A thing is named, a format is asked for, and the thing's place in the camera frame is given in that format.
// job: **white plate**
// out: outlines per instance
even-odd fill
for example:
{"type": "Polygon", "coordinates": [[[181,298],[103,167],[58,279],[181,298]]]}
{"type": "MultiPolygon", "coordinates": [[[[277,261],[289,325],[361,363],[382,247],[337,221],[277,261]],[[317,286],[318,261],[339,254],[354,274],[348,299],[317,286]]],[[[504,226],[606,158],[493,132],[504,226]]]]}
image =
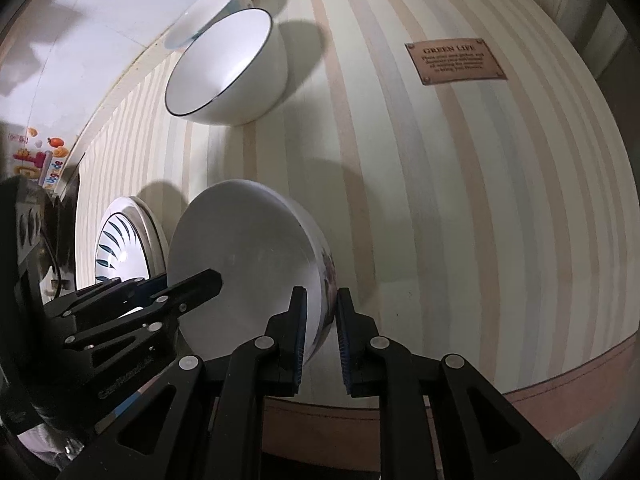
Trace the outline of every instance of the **white plate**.
{"type": "Polygon", "coordinates": [[[269,318],[307,293],[306,362],[333,319],[335,273],[324,236],[298,204],[249,180],[227,180],[189,204],[172,238],[167,282],[204,269],[222,275],[220,294],[180,318],[180,331],[204,360],[262,335],[269,318]]]}

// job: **brown sign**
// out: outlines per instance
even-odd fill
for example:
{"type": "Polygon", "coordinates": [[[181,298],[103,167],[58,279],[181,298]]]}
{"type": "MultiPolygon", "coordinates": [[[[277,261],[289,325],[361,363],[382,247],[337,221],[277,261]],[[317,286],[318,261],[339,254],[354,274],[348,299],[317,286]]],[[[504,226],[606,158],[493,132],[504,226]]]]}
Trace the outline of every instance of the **brown sign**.
{"type": "Polygon", "coordinates": [[[480,38],[407,43],[423,85],[471,79],[507,79],[480,38]]]}

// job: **wall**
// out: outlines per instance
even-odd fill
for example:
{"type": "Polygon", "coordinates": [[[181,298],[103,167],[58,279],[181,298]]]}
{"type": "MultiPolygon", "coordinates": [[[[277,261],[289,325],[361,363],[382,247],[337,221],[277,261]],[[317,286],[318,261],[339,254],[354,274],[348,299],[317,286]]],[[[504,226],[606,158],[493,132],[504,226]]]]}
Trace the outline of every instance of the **wall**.
{"type": "Polygon", "coordinates": [[[105,94],[193,1],[31,0],[0,46],[0,171],[52,189],[105,94]]]}
{"type": "Polygon", "coordinates": [[[556,22],[599,77],[626,38],[626,30],[606,0],[535,0],[556,22]]]}
{"type": "Polygon", "coordinates": [[[640,50],[630,38],[598,78],[598,85],[616,118],[634,179],[640,182],[640,50]]]}

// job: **sticker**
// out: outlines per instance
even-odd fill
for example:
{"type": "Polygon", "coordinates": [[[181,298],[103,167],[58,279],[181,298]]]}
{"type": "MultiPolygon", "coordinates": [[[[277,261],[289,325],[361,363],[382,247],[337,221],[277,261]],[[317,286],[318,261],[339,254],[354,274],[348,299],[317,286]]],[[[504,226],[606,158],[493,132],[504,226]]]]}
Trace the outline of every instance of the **sticker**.
{"type": "Polygon", "coordinates": [[[69,154],[69,150],[64,146],[59,146],[55,150],[53,150],[53,156],[57,158],[65,158],[69,154]]]}
{"type": "Polygon", "coordinates": [[[44,184],[47,171],[53,158],[53,153],[46,152],[32,153],[27,148],[20,148],[13,154],[14,174],[20,174],[31,180],[36,180],[41,186],[44,184]]]}
{"type": "Polygon", "coordinates": [[[21,144],[26,144],[27,137],[24,135],[9,134],[9,142],[20,142],[21,144]]]}
{"type": "Polygon", "coordinates": [[[475,79],[507,79],[481,38],[407,43],[423,85],[475,79]]]}
{"type": "Polygon", "coordinates": [[[65,141],[63,139],[60,139],[60,137],[49,137],[49,139],[47,139],[47,142],[52,148],[59,148],[60,146],[65,145],[65,141]]]}

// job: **striped wallpaper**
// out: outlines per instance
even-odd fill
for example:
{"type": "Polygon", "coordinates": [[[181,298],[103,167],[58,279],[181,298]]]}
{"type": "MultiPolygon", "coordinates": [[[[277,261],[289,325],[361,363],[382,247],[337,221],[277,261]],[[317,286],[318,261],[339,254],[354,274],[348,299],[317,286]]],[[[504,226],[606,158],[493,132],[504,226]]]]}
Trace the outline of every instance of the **striped wallpaper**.
{"type": "MultiPolygon", "coordinates": [[[[620,134],[567,38],[532,0],[257,0],[283,34],[285,98],[245,126],[170,117],[172,54],[80,164],[78,285],[98,222],[140,196],[171,239],[227,178],[292,196],[338,283],[416,353],[459,352],[502,391],[554,377],[638,327],[640,210],[620,134]],[[508,80],[423,86],[405,43],[484,38],[508,80]]],[[[335,333],[301,400],[350,405],[335,333]]]]}

